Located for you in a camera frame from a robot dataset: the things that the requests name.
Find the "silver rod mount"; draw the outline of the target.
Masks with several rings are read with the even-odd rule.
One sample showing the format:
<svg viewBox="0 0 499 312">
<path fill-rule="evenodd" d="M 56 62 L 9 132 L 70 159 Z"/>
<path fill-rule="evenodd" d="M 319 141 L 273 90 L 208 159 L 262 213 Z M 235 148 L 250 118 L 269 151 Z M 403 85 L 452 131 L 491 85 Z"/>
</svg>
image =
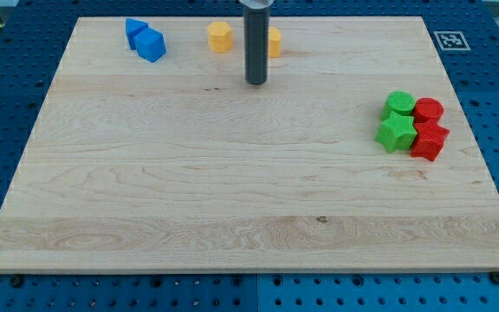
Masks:
<svg viewBox="0 0 499 312">
<path fill-rule="evenodd" d="M 239 0 L 241 4 L 250 9 L 265 9 L 274 3 L 274 0 Z"/>
</svg>

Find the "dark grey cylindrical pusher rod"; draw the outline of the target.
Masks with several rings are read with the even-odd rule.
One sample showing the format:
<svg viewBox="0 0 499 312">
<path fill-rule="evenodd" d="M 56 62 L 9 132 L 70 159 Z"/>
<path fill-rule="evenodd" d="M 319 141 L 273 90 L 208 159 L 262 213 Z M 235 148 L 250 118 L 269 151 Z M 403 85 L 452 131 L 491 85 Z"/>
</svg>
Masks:
<svg viewBox="0 0 499 312">
<path fill-rule="evenodd" d="M 245 79 L 262 85 L 268 77 L 270 5 L 245 4 L 243 7 Z"/>
</svg>

